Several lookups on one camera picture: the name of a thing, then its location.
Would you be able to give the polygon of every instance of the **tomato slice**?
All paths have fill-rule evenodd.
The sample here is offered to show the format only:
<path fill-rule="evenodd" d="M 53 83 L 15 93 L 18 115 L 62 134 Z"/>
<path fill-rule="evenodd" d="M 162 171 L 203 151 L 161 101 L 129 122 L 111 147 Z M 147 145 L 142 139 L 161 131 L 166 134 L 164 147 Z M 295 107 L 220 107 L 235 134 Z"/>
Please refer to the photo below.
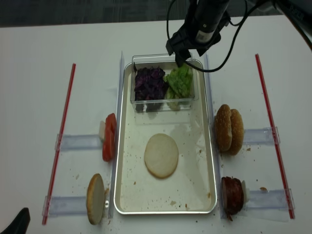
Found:
<path fill-rule="evenodd" d="M 112 160 L 115 155 L 116 125 L 116 116 L 112 113 L 106 118 L 105 121 L 105 140 L 103 142 L 102 157 L 106 162 Z"/>

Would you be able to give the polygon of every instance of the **crumb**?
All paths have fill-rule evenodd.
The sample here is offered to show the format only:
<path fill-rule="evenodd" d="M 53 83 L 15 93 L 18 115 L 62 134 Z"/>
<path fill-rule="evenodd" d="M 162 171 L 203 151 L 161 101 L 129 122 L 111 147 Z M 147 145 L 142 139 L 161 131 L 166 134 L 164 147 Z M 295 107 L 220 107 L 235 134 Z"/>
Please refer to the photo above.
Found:
<path fill-rule="evenodd" d="M 104 195 L 106 196 L 109 193 L 109 188 L 105 189 Z"/>

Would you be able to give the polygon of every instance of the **clear plastic container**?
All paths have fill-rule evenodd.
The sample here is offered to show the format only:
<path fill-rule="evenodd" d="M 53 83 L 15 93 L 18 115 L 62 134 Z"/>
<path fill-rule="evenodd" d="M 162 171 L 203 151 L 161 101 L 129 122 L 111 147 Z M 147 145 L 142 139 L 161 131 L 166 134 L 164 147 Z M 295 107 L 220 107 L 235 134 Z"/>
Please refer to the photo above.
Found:
<path fill-rule="evenodd" d="M 131 103 L 137 112 L 151 112 L 151 111 L 178 111 L 189 110 L 192 107 L 193 100 L 195 99 L 195 87 L 197 81 L 197 73 L 193 68 L 190 71 L 193 73 L 193 83 L 191 86 L 191 94 L 188 98 L 178 99 L 157 99 L 157 100 L 136 100 L 135 93 L 135 79 L 136 71 L 141 68 L 157 68 L 160 67 L 165 76 L 170 74 L 173 69 L 177 68 L 175 62 L 175 55 L 146 55 L 146 56 L 133 56 L 132 58 L 132 75 L 131 75 Z"/>

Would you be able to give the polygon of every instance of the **black cable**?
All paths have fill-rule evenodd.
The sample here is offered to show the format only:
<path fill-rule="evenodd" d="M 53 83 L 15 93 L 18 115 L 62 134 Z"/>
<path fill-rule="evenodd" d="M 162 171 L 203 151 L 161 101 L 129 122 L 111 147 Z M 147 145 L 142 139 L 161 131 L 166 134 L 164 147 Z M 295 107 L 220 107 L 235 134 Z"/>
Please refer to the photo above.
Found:
<path fill-rule="evenodd" d="M 167 12 L 167 37 L 168 37 L 168 43 L 169 43 L 169 45 L 171 46 L 171 48 L 172 48 L 173 51 L 174 51 L 174 49 L 173 49 L 172 45 L 170 44 L 170 36 L 169 36 L 169 14 L 170 14 L 171 7 L 172 7 L 172 5 L 174 4 L 175 1 L 176 1 L 176 0 L 173 0 L 173 1 L 170 3 L 169 8 L 168 8 L 168 12 Z M 227 56 L 225 57 L 223 63 L 222 63 L 220 66 L 218 66 L 217 68 L 214 68 L 214 69 L 211 69 L 211 70 L 201 69 L 201 68 L 199 68 L 199 67 L 196 67 L 196 66 L 192 65 L 191 63 L 189 63 L 188 61 L 186 61 L 184 58 L 182 58 L 182 56 L 181 56 L 179 53 L 176 53 L 176 52 L 174 51 L 175 55 L 178 55 L 178 56 L 180 57 L 180 59 L 181 59 L 184 63 L 186 63 L 186 64 L 189 65 L 190 67 L 192 67 L 192 68 L 194 68 L 194 69 L 196 69 L 196 70 L 198 70 L 198 71 L 200 71 L 200 72 L 216 72 L 216 71 L 219 71 L 219 70 L 225 65 L 225 63 L 228 61 L 228 59 L 229 59 L 229 57 L 230 57 L 230 55 L 231 55 L 231 52 L 232 52 L 232 50 L 233 50 L 234 43 L 235 43 L 236 37 L 237 37 L 237 35 L 238 35 L 238 33 L 239 33 L 239 30 L 240 30 L 241 27 L 243 26 L 243 23 L 246 21 L 247 17 L 248 17 L 255 9 L 257 9 L 258 7 L 260 7 L 261 5 L 263 5 L 264 3 L 266 3 L 267 1 L 269 1 L 269 0 L 260 0 L 260 1 L 258 1 L 258 2 L 256 3 L 256 5 L 255 5 L 254 7 L 252 7 L 252 8 L 247 12 L 246 16 L 244 16 L 244 18 L 243 18 L 242 21 L 240 22 L 240 25 L 238 26 L 238 28 L 237 28 L 237 30 L 236 30 L 236 32 L 235 32 L 235 34 L 234 34 L 234 37 L 233 37 L 233 40 L 232 40 L 232 44 L 231 44 L 231 47 L 230 47 L 230 50 L 229 50 Z"/>
<path fill-rule="evenodd" d="M 248 7 L 247 7 L 247 0 L 244 0 L 245 2 L 245 13 L 244 13 L 244 17 L 247 15 L 247 11 L 248 11 Z M 229 18 L 229 22 L 230 22 L 230 25 L 236 27 L 236 26 L 239 26 L 241 24 L 243 20 L 241 20 L 239 23 L 232 23 L 231 21 L 231 18 Z"/>
<path fill-rule="evenodd" d="M 275 3 L 277 3 L 279 9 L 288 18 L 288 20 L 292 23 L 292 25 L 295 27 L 295 29 L 298 31 L 298 33 L 302 36 L 303 40 L 306 42 L 306 44 L 309 46 L 310 50 L 312 51 L 312 42 L 310 41 L 308 36 L 304 33 L 304 31 L 301 29 L 301 27 L 296 22 L 296 20 L 293 19 L 292 15 L 289 14 L 289 12 L 285 9 L 285 6 L 282 5 L 280 3 L 280 1 L 276 0 Z"/>

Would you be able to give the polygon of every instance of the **gray floor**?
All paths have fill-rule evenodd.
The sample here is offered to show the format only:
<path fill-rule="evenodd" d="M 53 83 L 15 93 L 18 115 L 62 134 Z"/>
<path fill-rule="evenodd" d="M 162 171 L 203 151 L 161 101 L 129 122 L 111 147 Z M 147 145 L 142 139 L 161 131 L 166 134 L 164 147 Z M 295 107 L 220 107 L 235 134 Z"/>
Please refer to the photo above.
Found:
<path fill-rule="evenodd" d="M 0 26 L 165 20 L 169 3 L 169 0 L 0 0 Z M 189 0 L 177 0 L 170 19 L 184 19 L 188 5 Z M 228 12 L 232 17 L 242 16 L 244 10 L 243 0 L 230 1 Z M 275 10 L 265 13 L 275 14 L 278 14 Z"/>

